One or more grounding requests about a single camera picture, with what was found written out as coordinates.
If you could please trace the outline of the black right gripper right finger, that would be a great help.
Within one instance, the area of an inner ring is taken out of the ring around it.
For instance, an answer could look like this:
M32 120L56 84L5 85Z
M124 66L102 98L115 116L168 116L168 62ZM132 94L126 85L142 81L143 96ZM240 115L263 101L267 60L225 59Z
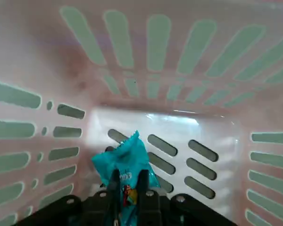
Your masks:
M158 187L150 186L149 171L143 169L137 182L138 226L234 226L223 215L187 194L168 198Z

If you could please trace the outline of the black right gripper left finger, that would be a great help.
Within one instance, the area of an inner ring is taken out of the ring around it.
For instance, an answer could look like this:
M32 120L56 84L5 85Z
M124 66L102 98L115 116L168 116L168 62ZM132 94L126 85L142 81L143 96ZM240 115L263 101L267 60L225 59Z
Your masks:
M108 186L82 201L64 196L21 220L22 226L119 226L120 172L114 170Z

